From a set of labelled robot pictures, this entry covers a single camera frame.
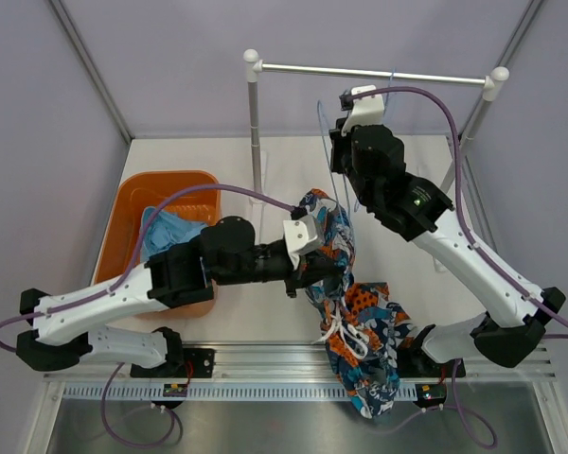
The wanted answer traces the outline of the patterned orange blue shorts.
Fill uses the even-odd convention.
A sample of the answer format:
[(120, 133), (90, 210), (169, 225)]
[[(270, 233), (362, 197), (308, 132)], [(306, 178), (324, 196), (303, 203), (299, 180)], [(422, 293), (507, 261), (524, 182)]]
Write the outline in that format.
[(299, 206), (324, 234), (319, 252), (343, 268), (340, 277), (306, 288), (321, 316), (318, 340), (355, 410), (366, 419), (378, 418), (393, 408), (400, 384), (398, 352), (411, 346), (418, 329), (402, 306), (389, 299), (385, 282), (360, 282), (353, 276), (355, 242), (346, 210), (316, 188)]

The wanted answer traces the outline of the light blue shorts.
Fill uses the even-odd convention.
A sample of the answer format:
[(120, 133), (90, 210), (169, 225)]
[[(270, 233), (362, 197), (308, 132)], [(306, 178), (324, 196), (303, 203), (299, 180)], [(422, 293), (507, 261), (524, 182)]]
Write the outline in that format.
[(154, 211), (153, 206), (148, 206), (141, 215), (140, 233), (144, 233), (139, 256), (141, 262), (167, 251), (173, 245), (189, 242), (207, 227), (204, 222), (186, 220), (166, 211), (160, 211), (149, 222)]

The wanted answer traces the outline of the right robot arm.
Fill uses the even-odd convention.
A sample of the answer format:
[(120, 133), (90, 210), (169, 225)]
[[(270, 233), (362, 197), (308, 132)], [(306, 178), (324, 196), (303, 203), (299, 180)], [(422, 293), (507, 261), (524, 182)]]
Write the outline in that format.
[(443, 363), (473, 356), (505, 368), (520, 364), (543, 339), (564, 294), (530, 283), (518, 290), (506, 280), (518, 273), (499, 256), (488, 265), (488, 245), (463, 231), (444, 192), (407, 171), (404, 144), (384, 125), (349, 126), (339, 118), (328, 135), (330, 168), (347, 177), (366, 211), (440, 262), (485, 309), (464, 322), (424, 328), (409, 355), (414, 371), (431, 375)]

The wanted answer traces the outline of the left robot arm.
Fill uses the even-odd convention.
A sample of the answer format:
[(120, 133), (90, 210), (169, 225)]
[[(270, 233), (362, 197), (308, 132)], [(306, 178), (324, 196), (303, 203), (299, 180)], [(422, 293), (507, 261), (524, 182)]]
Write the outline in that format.
[(18, 335), (16, 356), (32, 370), (54, 372), (82, 363), (129, 363), (166, 377), (185, 364), (179, 334), (112, 328), (112, 322), (151, 312), (208, 302), (217, 286), (281, 281), (295, 296), (342, 266), (326, 257), (324, 237), (312, 216), (283, 223), (283, 237), (256, 242), (251, 222), (226, 217), (198, 236), (176, 244), (116, 278), (62, 295), (24, 291), (21, 314), (31, 327)]

